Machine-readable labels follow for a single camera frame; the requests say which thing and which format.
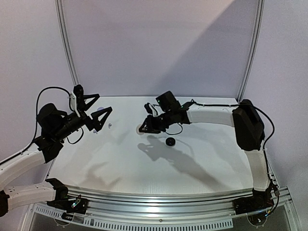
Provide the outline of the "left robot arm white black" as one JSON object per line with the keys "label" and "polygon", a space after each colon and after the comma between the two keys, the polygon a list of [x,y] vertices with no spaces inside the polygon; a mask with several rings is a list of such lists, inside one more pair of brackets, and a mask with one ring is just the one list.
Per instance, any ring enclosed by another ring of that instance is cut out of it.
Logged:
{"label": "left robot arm white black", "polygon": [[64,146],[64,140],[73,132],[86,126],[89,131],[100,131],[112,107],[103,108],[90,115],[86,111],[99,99],[99,94],[71,95],[73,112],[68,114],[58,110],[53,103],[44,105],[37,114],[36,121],[41,127],[41,135],[34,138],[24,149],[9,156],[0,163],[0,215],[6,215],[17,207],[37,202],[64,210],[66,213],[85,214],[88,200],[81,195],[68,195],[68,188],[56,178],[27,186],[9,184],[29,170],[54,160]]}

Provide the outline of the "right aluminium frame post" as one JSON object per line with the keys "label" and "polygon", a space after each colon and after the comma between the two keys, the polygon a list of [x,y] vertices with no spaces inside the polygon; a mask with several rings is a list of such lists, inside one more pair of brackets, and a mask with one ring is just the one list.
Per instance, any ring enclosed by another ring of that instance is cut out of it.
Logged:
{"label": "right aluminium frame post", "polygon": [[260,29],[261,29],[261,24],[262,24],[262,16],[263,16],[263,11],[264,11],[264,0],[258,0],[257,1],[257,9],[256,9],[256,15],[255,15],[255,21],[253,25],[253,31],[252,31],[252,37],[251,37],[251,43],[250,43],[250,48],[249,48],[249,53],[248,53],[248,58],[246,62],[246,66],[244,69],[244,75],[243,79],[241,81],[239,91],[236,96],[237,101],[241,101],[244,98],[244,93],[245,89],[248,83],[249,75],[251,72],[251,68],[253,65],[256,49],[257,49],[257,43],[258,43],[258,38],[260,34]]}

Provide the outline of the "left aluminium frame post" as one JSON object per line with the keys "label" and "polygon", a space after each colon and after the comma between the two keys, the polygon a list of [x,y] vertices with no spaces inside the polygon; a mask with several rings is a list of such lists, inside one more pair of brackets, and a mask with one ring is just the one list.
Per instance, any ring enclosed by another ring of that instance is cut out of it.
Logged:
{"label": "left aluminium frame post", "polygon": [[68,32],[66,28],[66,21],[65,21],[65,15],[64,15],[64,5],[62,0],[55,0],[55,8],[56,8],[56,13],[57,13],[57,18],[58,18],[58,25],[60,29],[60,35],[62,39],[62,44],[64,48],[64,54],[66,57],[69,73],[72,79],[72,82],[75,85],[78,85],[79,79],[77,76],[77,71],[75,68],[74,60],[73,60],[73,55],[72,55],[72,50],[70,46],[70,41],[68,37]]}

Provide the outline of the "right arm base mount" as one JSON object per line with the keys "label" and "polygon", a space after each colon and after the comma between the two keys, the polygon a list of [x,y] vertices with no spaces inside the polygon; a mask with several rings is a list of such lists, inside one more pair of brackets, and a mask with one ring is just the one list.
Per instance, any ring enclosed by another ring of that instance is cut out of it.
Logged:
{"label": "right arm base mount", "polygon": [[240,197],[232,201],[232,206],[237,215],[259,211],[274,205],[273,199],[265,192],[252,196]]}

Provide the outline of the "aluminium frame post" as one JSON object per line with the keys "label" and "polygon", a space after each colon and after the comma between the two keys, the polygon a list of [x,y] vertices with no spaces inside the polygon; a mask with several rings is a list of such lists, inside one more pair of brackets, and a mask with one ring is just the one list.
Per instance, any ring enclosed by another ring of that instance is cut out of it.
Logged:
{"label": "aluminium frame post", "polygon": [[241,101],[244,98],[244,93],[245,89],[248,83],[249,75],[251,72],[251,68],[253,65],[256,49],[257,49],[257,43],[258,43],[258,38],[260,34],[260,29],[261,29],[261,24],[262,24],[262,16],[263,16],[263,11],[264,11],[264,0],[258,0],[257,1],[257,9],[256,9],[256,15],[255,15],[255,21],[253,25],[253,31],[252,31],[252,37],[251,37],[251,43],[250,43],[250,48],[249,48],[249,53],[248,53],[248,58],[246,62],[246,66],[244,69],[244,75],[243,79],[241,81],[239,91],[236,96],[237,101]]}
{"label": "aluminium frame post", "polygon": [[62,44],[64,48],[64,54],[66,57],[69,73],[72,79],[72,82],[75,85],[78,85],[79,79],[77,76],[77,71],[75,68],[74,60],[73,60],[73,55],[72,55],[72,50],[70,46],[70,41],[68,37],[68,32],[66,28],[66,21],[65,21],[65,15],[64,15],[64,5],[62,0],[55,0],[55,8],[56,8],[56,13],[57,13],[57,18],[58,18],[58,25],[60,29],[60,35],[62,39]]}

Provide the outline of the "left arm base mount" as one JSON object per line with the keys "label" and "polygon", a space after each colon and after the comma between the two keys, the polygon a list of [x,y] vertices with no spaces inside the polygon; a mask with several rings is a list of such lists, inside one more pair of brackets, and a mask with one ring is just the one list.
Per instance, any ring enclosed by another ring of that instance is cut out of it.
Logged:
{"label": "left arm base mount", "polygon": [[75,214],[85,215],[88,209],[89,200],[78,196],[64,196],[61,199],[55,199],[47,202],[47,205],[56,209],[63,210],[61,219],[72,221]]}

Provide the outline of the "aluminium front rail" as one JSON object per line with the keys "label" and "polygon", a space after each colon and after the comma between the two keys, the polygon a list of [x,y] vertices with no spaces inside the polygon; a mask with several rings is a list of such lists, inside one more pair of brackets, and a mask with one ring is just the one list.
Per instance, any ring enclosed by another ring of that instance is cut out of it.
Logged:
{"label": "aluminium front rail", "polygon": [[263,211],[237,214],[232,202],[250,190],[193,195],[137,195],[100,192],[76,187],[71,196],[88,200],[86,214],[69,215],[45,203],[30,205],[24,231],[297,231],[294,205],[281,188],[272,215]]}

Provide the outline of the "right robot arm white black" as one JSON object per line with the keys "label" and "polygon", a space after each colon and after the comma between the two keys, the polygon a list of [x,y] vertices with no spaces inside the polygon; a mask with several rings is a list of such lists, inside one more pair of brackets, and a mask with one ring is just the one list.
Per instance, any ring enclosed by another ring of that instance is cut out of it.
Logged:
{"label": "right robot arm white black", "polygon": [[159,134],[173,124],[218,124],[234,128],[238,146],[245,152],[250,165],[253,190],[258,191],[249,198],[249,206],[259,210],[267,203],[264,193],[270,186],[269,167],[265,154],[265,125],[259,116],[260,110],[250,100],[237,104],[204,104],[194,100],[180,104],[172,92],[167,91],[156,98],[163,111],[147,103],[144,108],[148,116],[137,127],[139,134]]}

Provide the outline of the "pink earbud charging case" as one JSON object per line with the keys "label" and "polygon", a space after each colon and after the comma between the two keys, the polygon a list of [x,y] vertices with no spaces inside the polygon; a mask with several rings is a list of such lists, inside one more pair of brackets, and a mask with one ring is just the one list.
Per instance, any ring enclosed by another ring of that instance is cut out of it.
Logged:
{"label": "pink earbud charging case", "polygon": [[137,133],[138,135],[143,135],[143,134],[144,134],[144,132],[141,130],[141,124],[137,125],[137,127],[136,127],[136,133]]}

